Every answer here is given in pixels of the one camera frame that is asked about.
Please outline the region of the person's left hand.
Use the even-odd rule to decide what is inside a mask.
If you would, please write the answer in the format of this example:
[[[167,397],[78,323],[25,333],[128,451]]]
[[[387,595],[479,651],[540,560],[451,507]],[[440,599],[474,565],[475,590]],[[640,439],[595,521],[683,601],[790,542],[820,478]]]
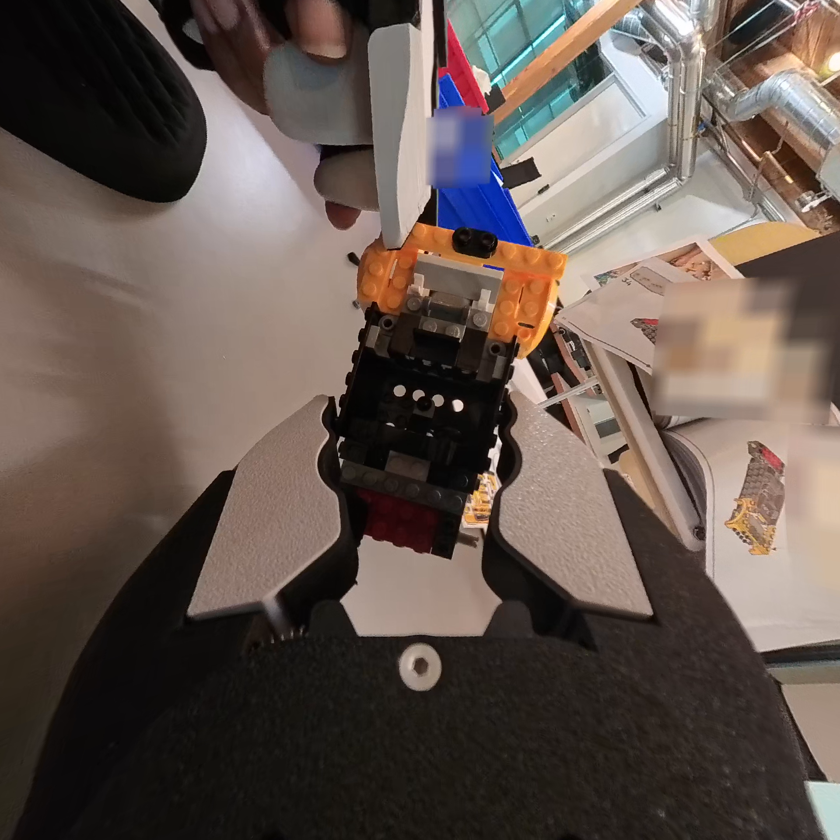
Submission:
[[[273,48],[291,42],[318,63],[329,65],[350,53],[354,32],[350,14],[338,2],[277,2],[271,9],[249,1],[152,5],[173,44],[193,67],[214,72],[240,101],[272,122],[264,72]],[[322,159],[318,150],[317,169]],[[322,199],[331,225],[340,230],[351,228],[365,211]]]

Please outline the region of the red storage bin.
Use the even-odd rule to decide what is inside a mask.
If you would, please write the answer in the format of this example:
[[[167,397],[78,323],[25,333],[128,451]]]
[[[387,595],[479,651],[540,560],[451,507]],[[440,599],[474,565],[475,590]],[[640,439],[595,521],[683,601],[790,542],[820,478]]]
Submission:
[[[445,58],[446,61],[438,66],[438,76],[443,77],[450,75],[458,89],[461,87],[467,88],[476,82],[475,75],[466,57],[457,34],[451,21],[447,20],[446,41],[445,41]]]

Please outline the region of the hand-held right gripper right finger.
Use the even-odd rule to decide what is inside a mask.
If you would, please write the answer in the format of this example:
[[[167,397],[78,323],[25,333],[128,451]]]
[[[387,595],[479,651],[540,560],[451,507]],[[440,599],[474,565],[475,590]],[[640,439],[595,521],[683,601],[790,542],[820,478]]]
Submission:
[[[533,621],[593,613],[654,617],[605,472],[568,428],[511,392],[500,422],[500,488],[481,570]]]

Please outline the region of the silver ventilation duct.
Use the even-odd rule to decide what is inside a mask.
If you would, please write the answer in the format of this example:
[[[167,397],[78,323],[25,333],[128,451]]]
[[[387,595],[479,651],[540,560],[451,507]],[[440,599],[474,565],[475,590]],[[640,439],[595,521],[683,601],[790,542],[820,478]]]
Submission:
[[[707,57],[700,13],[708,4],[642,2],[613,27],[635,38],[650,37],[668,57],[668,164],[663,178],[682,186],[693,176],[705,98],[729,123],[777,111],[790,128],[815,145],[820,161],[816,178],[838,198],[838,100],[812,71],[799,67],[743,87],[728,68]]]

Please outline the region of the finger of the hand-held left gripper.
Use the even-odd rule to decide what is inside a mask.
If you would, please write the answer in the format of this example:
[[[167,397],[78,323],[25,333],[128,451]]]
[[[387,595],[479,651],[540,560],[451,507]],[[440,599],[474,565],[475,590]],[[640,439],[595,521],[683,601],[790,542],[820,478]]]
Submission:
[[[434,27],[379,28],[368,44],[374,171],[387,249],[404,246],[432,193],[427,123],[432,116]]]

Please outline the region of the lego instruction booklet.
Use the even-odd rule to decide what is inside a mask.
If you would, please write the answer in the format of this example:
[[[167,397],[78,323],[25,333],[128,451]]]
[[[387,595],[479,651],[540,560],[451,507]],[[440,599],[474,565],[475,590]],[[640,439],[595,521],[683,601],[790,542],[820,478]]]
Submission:
[[[706,529],[700,564],[764,652],[838,640],[838,301],[704,239],[588,279],[559,323],[646,374]]]

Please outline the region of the blue storage bin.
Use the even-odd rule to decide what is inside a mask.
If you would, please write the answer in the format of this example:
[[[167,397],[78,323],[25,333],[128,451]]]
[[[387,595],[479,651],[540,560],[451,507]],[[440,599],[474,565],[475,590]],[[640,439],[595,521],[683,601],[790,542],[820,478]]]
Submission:
[[[497,236],[499,240],[530,247],[529,235],[491,150],[492,129],[485,143],[483,169],[488,179],[476,182],[435,183],[437,189],[437,224],[442,228],[476,228]]]

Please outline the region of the black orange lego car chassis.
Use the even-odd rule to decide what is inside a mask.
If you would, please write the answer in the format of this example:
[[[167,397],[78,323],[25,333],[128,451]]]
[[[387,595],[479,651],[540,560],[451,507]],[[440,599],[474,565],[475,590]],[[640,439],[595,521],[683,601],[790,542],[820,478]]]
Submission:
[[[515,361],[547,332],[567,256],[416,224],[363,252],[360,346],[339,399],[341,487],[365,536],[450,559],[490,468]]]

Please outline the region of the dark grey panel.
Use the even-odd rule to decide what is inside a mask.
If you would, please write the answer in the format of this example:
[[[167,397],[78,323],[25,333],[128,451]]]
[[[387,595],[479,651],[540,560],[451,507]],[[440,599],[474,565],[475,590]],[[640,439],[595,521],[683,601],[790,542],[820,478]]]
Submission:
[[[816,238],[736,265],[744,277],[781,278],[818,287],[837,287],[839,244],[833,237]]]

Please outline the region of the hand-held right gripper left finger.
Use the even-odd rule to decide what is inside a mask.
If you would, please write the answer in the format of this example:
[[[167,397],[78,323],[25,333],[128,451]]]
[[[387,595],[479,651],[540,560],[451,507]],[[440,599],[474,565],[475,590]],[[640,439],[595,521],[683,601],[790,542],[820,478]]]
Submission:
[[[239,462],[186,614],[194,620],[263,612],[271,625],[309,625],[339,601],[359,568],[331,425],[317,395]]]

